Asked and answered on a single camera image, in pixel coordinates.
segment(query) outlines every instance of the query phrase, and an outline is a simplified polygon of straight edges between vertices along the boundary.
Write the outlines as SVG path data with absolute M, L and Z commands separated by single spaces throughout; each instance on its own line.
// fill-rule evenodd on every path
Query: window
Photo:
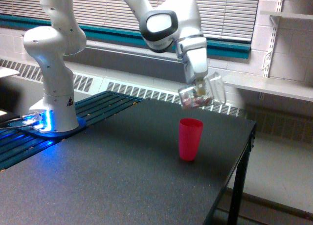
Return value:
M 138 30 L 138 21 L 123 0 L 73 0 L 80 24 Z M 153 7 L 165 0 L 149 0 Z M 196 0 L 202 31 L 214 40 L 250 43 L 258 0 Z M 49 19 L 39 0 L 0 0 L 0 14 Z

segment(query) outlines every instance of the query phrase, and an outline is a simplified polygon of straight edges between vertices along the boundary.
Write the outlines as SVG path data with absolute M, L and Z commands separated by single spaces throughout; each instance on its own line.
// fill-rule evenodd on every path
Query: blue led light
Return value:
M 50 111 L 47 110 L 45 111 L 45 130 L 51 131 L 51 129 L 52 129 L 52 125 L 51 125 Z

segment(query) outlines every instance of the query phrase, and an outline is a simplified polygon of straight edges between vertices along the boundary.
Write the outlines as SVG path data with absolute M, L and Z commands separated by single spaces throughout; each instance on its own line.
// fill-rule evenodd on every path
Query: red plastic cup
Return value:
M 193 161 L 200 144 L 203 123 L 192 118 L 184 118 L 179 122 L 179 156 L 185 161 Z

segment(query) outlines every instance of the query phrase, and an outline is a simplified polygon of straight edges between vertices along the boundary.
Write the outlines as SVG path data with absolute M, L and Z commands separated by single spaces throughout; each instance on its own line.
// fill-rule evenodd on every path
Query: table top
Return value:
M 204 124 L 198 155 L 179 159 L 184 117 Z M 0 221 L 203 224 L 255 122 L 144 100 L 0 174 Z
M 10 68 L 0 66 L 0 78 L 14 76 L 17 74 L 19 74 L 19 72 L 15 71 L 13 69 L 10 69 Z

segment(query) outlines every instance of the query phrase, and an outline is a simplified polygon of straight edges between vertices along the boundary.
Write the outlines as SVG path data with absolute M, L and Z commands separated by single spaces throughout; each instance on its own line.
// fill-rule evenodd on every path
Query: clear cup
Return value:
M 215 72 L 203 81 L 179 89 L 179 97 L 184 109 L 207 106 L 214 102 L 225 104 L 226 94 L 222 77 Z

